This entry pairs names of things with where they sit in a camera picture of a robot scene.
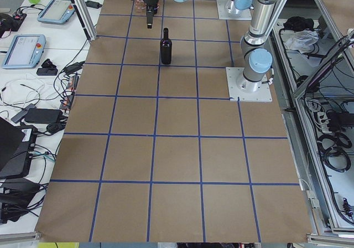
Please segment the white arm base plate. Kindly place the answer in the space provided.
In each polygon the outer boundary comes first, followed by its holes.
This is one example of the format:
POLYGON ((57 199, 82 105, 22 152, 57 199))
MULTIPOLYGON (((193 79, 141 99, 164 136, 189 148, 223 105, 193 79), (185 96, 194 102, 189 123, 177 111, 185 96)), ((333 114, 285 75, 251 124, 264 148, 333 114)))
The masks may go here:
POLYGON ((216 0, 218 18, 223 20, 251 20, 252 0, 216 0))
POLYGON ((258 82, 250 82, 243 76, 244 68, 226 68, 230 101, 272 102, 270 86, 266 74, 258 82))

